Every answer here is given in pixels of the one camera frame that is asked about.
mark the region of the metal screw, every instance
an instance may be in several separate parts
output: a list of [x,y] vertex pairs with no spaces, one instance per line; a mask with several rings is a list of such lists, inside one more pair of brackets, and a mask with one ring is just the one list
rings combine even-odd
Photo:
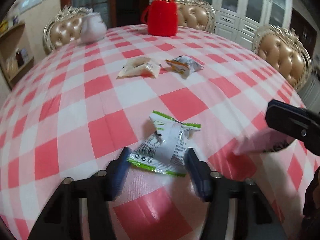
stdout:
[[70,184],[71,182],[73,182],[73,178],[65,178],[62,183],[63,184]]
[[98,171],[95,176],[97,177],[103,177],[107,174],[107,172],[105,170],[101,170],[101,171]]
[[302,137],[305,137],[307,135],[307,131],[306,131],[306,129],[303,129],[302,131],[301,131],[301,136]]
[[247,184],[249,184],[249,185],[254,185],[255,184],[255,182],[252,180],[252,179],[250,179],[250,178],[247,178],[247,179],[245,179],[244,180]]
[[222,175],[217,171],[212,171],[210,173],[210,176],[213,177],[213,178],[222,178]]

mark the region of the snack wrapper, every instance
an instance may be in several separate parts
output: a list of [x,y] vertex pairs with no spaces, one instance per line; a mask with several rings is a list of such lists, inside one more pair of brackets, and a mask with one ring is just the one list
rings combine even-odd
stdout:
[[201,130],[201,125],[182,123],[158,111],[153,111],[149,117],[156,132],[130,154],[128,161],[149,171],[185,176],[183,157],[188,148],[189,132]]
[[129,59],[118,77],[140,76],[142,73],[151,73],[155,78],[159,76],[161,65],[149,57]]
[[203,66],[188,56],[180,56],[174,59],[165,60],[176,72],[180,73],[183,78],[187,78],[193,72],[202,69]]

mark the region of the drawer handle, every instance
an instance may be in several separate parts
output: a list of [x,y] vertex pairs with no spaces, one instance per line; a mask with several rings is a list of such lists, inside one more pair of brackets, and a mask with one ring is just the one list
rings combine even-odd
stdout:
[[255,32],[254,29],[252,29],[252,28],[250,28],[250,27],[248,27],[248,26],[246,26],[245,28],[246,28],[248,31],[250,31],[250,32],[253,32],[253,33]]
[[222,18],[222,20],[224,20],[225,22],[230,22],[231,23],[231,21],[226,19],[226,18]]

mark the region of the green and white wrapper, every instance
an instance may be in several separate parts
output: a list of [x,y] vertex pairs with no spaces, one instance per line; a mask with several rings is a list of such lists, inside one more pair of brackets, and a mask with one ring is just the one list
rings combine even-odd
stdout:
[[148,171],[185,176],[183,157],[188,148],[189,132],[201,130],[201,125],[182,123],[158,111],[153,111],[149,117],[156,132],[130,154],[128,161]]

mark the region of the tablecloth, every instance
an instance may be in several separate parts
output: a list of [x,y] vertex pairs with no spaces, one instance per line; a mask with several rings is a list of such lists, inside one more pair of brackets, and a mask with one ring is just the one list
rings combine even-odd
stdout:
[[[204,69],[187,79],[165,59],[188,55]],[[157,79],[117,79],[132,57],[162,64]],[[0,111],[0,215],[17,239],[27,239],[42,208],[65,177],[91,176],[154,132],[153,110],[201,123],[190,145],[228,178],[252,177],[290,237],[299,230],[305,190],[319,159],[295,141],[276,154],[235,156],[232,148],[266,127],[272,98],[303,106],[267,62],[214,34],[179,27],[174,37],[147,34],[146,25],[109,29],[91,45],[70,43],[37,64]],[[189,176],[129,170],[122,194],[109,203],[118,239],[198,239],[207,203]],[[84,226],[84,237],[88,228]]]

